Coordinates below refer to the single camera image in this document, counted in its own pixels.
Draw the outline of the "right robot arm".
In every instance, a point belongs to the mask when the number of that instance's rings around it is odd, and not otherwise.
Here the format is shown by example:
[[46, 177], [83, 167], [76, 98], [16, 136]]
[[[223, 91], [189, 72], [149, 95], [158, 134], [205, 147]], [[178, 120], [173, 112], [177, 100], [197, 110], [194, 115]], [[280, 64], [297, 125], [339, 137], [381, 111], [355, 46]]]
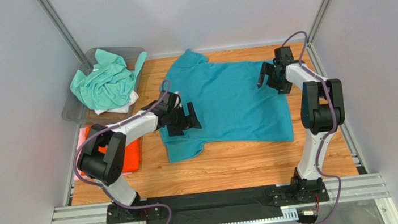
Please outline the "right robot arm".
[[291, 48], [276, 48], [271, 63], [261, 66], [257, 86], [266, 85], [288, 94], [293, 86], [301, 90], [300, 120], [306, 130], [304, 150], [292, 181], [305, 183], [325, 176], [325, 152], [337, 128], [345, 121], [342, 82], [328, 79], [312, 71], [300, 59], [293, 57]]

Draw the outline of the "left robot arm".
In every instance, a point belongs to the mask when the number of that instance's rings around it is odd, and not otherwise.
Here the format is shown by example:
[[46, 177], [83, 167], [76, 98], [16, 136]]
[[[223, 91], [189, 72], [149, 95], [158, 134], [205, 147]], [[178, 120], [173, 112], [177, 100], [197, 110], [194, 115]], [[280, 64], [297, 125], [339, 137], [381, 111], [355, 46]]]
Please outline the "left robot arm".
[[122, 175], [125, 150], [133, 141], [163, 127], [171, 137], [182, 136], [190, 128], [200, 129], [193, 103], [183, 103], [178, 93], [165, 90], [158, 100], [123, 121], [93, 125], [76, 152], [76, 176], [102, 189], [116, 205], [135, 209], [139, 195]]

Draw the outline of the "blue t shirt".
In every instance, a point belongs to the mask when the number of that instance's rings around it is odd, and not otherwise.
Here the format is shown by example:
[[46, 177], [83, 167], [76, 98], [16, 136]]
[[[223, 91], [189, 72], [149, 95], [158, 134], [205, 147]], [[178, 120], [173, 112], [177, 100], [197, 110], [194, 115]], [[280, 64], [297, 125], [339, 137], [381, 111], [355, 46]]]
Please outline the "blue t shirt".
[[211, 142], [294, 140], [286, 95], [257, 87], [261, 67], [262, 61], [213, 63], [191, 50], [177, 58], [164, 78], [183, 104], [192, 102], [201, 128], [182, 136], [160, 129], [170, 163], [198, 156]]

